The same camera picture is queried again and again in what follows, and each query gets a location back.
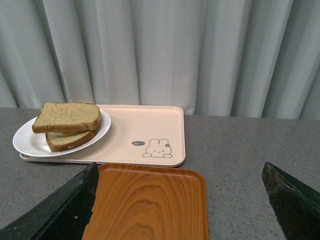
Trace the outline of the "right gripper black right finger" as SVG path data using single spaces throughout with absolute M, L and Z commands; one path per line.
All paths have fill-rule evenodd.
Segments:
M 270 162 L 261 174 L 269 203 L 287 240 L 320 238 L 320 193 Z

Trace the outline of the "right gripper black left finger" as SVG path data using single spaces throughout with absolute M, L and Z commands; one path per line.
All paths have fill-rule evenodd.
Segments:
M 90 222 L 99 180 L 94 162 L 0 230 L 2 240 L 80 240 Z

